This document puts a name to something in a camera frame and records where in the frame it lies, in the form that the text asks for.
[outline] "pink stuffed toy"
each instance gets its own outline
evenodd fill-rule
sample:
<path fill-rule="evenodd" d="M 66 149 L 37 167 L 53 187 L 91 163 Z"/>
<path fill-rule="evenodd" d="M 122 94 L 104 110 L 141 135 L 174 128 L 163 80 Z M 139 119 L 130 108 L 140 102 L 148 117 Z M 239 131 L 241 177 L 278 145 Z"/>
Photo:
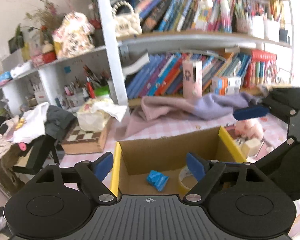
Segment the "pink stuffed toy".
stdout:
<path fill-rule="evenodd" d="M 243 138 L 258 138 L 259 140 L 262 140 L 264 135 L 262 125 L 256 118 L 238 121 L 236 123 L 234 133 L 235 135 Z"/>

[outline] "white t-shirt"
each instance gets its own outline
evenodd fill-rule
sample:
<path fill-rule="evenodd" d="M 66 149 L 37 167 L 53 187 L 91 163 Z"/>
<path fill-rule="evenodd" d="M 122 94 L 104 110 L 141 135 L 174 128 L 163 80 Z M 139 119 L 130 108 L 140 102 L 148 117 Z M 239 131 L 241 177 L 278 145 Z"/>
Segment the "white t-shirt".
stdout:
<path fill-rule="evenodd" d="M 49 103 L 44 102 L 34 110 L 30 110 L 24 113 L 23 117 L 25 124 L 13 133 L 13 136 L 8 141 L 13 143 L 30 143 L 32 140 L 38 138 L 41 135 L 46 134 L 44 123 L 47 121 L 47 111 Z"/>

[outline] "tape roll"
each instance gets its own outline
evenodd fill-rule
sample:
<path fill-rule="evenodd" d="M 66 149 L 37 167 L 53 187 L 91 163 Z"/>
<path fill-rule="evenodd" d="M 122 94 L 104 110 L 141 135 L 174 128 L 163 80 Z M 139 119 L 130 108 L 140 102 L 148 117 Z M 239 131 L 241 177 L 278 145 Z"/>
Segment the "tape roll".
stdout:
<path fill-rule="evenodd" d="M 183 184 L 183 180 L 186 178 L 186 177 L 189 177 L 189 176 L 193 176 L 191 171 L 188 169 L 188 166 L 185 166 L 184 168 L 182 168 L 182 170 L 180 171 L 179 173 L 179 178 L 178 178 L 178 183 L 179 183 L 179 192 L 182 194 L 182 195 L 185 195 L 187 194 L 191 189 L 188 188 L 186 185 Z"/>

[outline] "blue gripper pad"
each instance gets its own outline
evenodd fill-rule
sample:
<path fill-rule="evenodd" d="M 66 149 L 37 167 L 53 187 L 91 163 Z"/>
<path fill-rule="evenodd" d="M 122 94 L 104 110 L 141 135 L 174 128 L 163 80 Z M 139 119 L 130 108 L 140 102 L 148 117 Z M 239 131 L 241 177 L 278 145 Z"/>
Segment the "blue gripper pad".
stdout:
<path fill-rule="evenodd" d="M 109 153 L 101 162 L 93 166 L 92 172 L 101 182 L 105 179 L 113 167 L 113 155 Z"/>
<path fill-rule="evenodd" d="M 187 153 L 186 162 L 188 169 L 191 171 L 197 181 L 203 179 L 210 168 L 209 163 L 206 160 L 201 158 L 199 161 L 197 157 L 195 157 L 191 153 Z"/>
<path fill-rule="evenodd" d="M 257 105 L 257 106 L 250 106 L 247 108 L 234 110 L 233 116 L 236 120 L 240 121 L 240 120 L 263 117 L 269 112 L 270 110 L 268 108 L 263 107 L 261 105 Z"/>

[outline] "black chair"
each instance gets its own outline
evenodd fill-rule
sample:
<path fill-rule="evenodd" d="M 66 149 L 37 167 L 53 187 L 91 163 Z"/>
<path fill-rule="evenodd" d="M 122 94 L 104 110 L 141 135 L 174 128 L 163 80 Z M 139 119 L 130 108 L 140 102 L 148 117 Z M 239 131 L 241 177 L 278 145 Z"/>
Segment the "black chair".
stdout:
<path fill-rule="evenodd" d="M 13 171 L 17 173 L 36 175 L 47 159 L 49 153 L 52 153 L 52 158 L 55 163 L 59 164 L 59 159 L 57 156 L 55 148 L 56 139 L 50 135 L 42 135 L 37 139 L 33 140 L 31 143 L 27 144 L 27 150 L 23 152 L 23 156 L 26 156 L 29 151 L 30 155 L 27 160 L 26 166 L 13 166 Z"/>

